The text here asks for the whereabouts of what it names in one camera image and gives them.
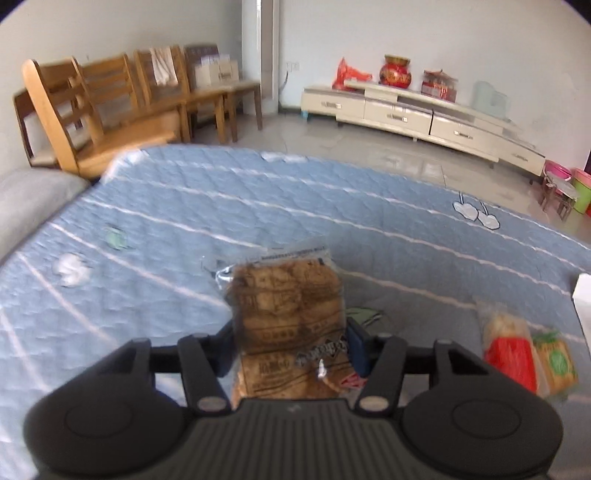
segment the snack package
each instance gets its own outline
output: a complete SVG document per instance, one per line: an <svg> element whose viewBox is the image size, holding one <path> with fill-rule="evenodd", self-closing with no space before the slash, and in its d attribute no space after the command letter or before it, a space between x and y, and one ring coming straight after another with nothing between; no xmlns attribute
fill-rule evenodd
<svg viewBox="0 0 591 480"><path fill-rule="evenodd" d="M579 383L569 346L557 331L532 337L548 382L550 395L565 394Z"/></svg>
<svg viewBox="0 0 591 480"><path fill-rule="evenodd" d="M354 88L348 88L345 86L345 80L359 80L360 82L368 82L373 78L371 73L360 72L353 67L347 65L345 58L340 59L339 67L336 70L336 79L333 82L332 88L334 90L347 90L354 92Z"/></svg>
<svg viewBox="0 0 591 480"><path fill-rule="evenodd" d="M533 393L546 397L548 384L527 322L501 306L477 302L477 307L483 323L485 361Z"/></svg>
<svg viewBox="0 0 591 480"><path fill-rule="evenodd" d="M353 374L343 287L328 249L269 251L217 272L239 352L232 404L242 397L330 398Z"/></svg>

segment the blue quilted mattress cover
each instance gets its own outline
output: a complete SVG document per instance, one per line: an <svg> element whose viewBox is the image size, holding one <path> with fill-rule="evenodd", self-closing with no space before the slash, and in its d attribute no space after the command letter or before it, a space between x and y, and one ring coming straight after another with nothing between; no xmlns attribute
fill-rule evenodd
<svg viewBox="0 0 591 480"><path fill-rule="evenodd" d="M108 181L47 222L2 267L0 478L34 474L21 429L44 394L129 339L172 344L228 321L207 265L315 236L328 240L347 307L377 313L372 328L414 345L446 338L482 354L476 298L506 305L532 331L563 332L580 385L554 404L564 441L552 473L591 478L591 360L571 300L578 275L591 271L589 247L404 177L184 145L119 161ZM182 395L173 376L158 386Z"/></svg>

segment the wall outlet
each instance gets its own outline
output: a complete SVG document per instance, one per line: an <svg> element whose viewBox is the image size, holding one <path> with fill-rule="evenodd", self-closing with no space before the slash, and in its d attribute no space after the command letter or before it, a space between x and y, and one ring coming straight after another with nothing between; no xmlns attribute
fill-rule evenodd
<svg viewBox="0 0 591 480"><path fill-rule="evenodd" d="M299 72L300 71L300 62L299 61L288 61L286 62L286 67L288 72Z"/></svg>

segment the tiled floor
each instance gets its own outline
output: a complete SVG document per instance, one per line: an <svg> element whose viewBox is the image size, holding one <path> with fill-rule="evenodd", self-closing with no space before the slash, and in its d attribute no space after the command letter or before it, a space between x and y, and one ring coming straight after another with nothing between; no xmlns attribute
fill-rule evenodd
<svg viewBox="0 0 591 480"><path fill-rule="evenodd" d="M295 114L277 115L265 117L264 125L259 132L254 118L240 116L234 146L330 158L429 181L530 215L591 244L591 217L573 210L563 222L554 205L543 212L540 185L530 186L529 178L508 164L491 169L490 162L469 154L356 125L339 128L334 119L321 116L306 122ZM195 141L217 144L215 128L198 129Z"/></svg>

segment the pink bucket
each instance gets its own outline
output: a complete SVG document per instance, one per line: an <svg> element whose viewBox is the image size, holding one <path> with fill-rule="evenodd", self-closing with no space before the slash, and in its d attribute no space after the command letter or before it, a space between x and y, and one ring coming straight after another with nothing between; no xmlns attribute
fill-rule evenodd
<svg viewBox="0 0 591 480"><path fill-rule="evenodd" d="M585 185L588 189L591 189L591 175L581 170L580 168L574 169L574 178Z"/></svg>
<svg viewBox="0 0 591 480"><path fill-rule="evenodd" d="M553 173L558 178L570 181L573 176L573 173L566 167L563 167L560 163L556 163L552 160L546 160L544 164L544 174L546 173Z"/></svg>

